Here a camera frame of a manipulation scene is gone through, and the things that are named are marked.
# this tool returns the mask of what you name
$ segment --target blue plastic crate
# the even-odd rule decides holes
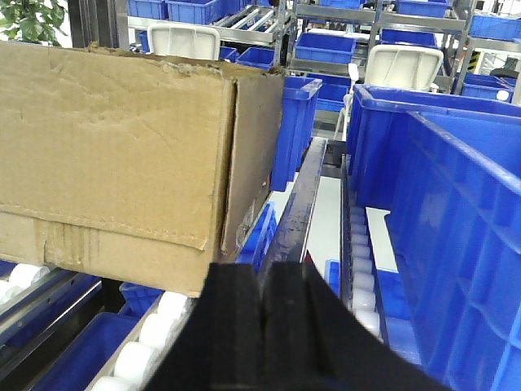
[[[326,261],[324,280],[335,295],[340,297],[340,261],[338,259],[328,259]]]
[[[127,12],[140,18],[162,20],[169,17],[164,0],[127,0]]]
[[[404,153],[406,112],[468,110],[521,116],[520,107],[494,100],[362,85],[354,91],[348,130],[350,183],[357,204],[379,209],[392,207]]]
[[[142,51],[145,53],[150,52],[150,47],[148,46],[148,35],[147,31],[141,31],[139,33],[139,41],[141,42]]]
[[[424,33],[419,31],[382,29],[382,32],[380,33],[380,41],[384,44],[406,43],[438,49],[438,46],[436,45],[436,37],[433,33]]]
[[[137,322],[118,314],[96,315],[31,390],[83,391]]]
[[[243,251],[237,257],[236,262],[249,263],[253,265],[255,272],[258,272],[276,230],[275,203],[269,202],[262,211],[259,221],[244,244]]]
[[[261,47],[248,47],[238,58],[237,64],[270,69],[274,64],[275,51]]]
[[[514,89],[503,83],[499,78],[494,76],[485,76],[486,78],[474,79],[465,77],[463,82],[462,95],[472,96],[474,98],[482,99],[497,99],[497,93],[499,91],[508,92],[508,99],[506,102],[512,102],[512,96],[514,95]]]
[[[51,304],[39,313],[35,319],[28,321],[25,326],[6,342],[6,345],[16,348],[25,346],[99,280],[98,277],[92,275],[84,275],[83,277],[84,278],[78,279],[75,284],[68,287],[66,292],[53,298]]]
[[[210,24],[222,17],[221,0],[169,1],[169,19],[176,22]]]
[[[356,45],[355,38],[303,33],[296,43],[296,58],[348,64]]]
[[[272,191],[285,191],[287,183],[295,178],[302,152],[309,145],[313,132],[321,86],[320,79],[286,78],[282,96],[282,122],[269,185]]]
[[[219,52],[219,59],[227,59],[231,63],[237,61],[239,57],[239,52],[234,47],[221,46],[221,51]]]
[[[320,0],[318,5],[333,8],[360,8],[360,0]]]
[[[470,35],[511,41],[521,37],[521,20],[494,15],[474,15]]]
[[[122,283],[120,292],[137,316],[143,316],[154,304],[154,301],[163,293],[163,290],[149,288],[137,283]]]
[[[397,6],[399,14],[443,18],[447,8],[450,7],[450,2],[448,0],[397,0]]]
[[[424,368],[458,391],[519,389],[521,119],[410,113],[387,216]]]

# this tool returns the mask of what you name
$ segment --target white floor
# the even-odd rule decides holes
[[[271,200],[276,204],[277,219],[280,219],[282,215],[291,189],[292,184],[285,192],[274,192],[271,196]],[[395,270],[394,253],[383,220],[388,211],[372,208],[366,210],[376,265],[378,268]],[[322,177],[320,181],[317,203],[309,231],[308,250],[321,274],[324,273],[324,266],[328,259],[340,258],[339,179]]]

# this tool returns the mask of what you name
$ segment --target cardboard box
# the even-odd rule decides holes
[[[0,42],[0,258],[189,295],[268,194],[283,77]]]

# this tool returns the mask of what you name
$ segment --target green plant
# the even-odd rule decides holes
[[[60,46],[56,31],[65,18],[65,8],[58,0],[0,0],[0,33],[23,42]]]

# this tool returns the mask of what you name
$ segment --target white plastic chair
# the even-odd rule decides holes
[[[183,23],[153,24],[147,30],[150,52],[189,59],[219,59],[221,36],[211,27]]]
[[[364,84],[394,87],[408,90],[429,91],[441,66],[443,53],[437,49],[420,46],[378,45],[369,53]],[[358,80],[358,71],[354,72],[354,64],[349,65],[349,76],[352,85]],[[342,140],[346,139],[349,110],[352,103],[352,85],[344,96],[344,107],[340,111],[336,123],[335,136],[341,124]]]

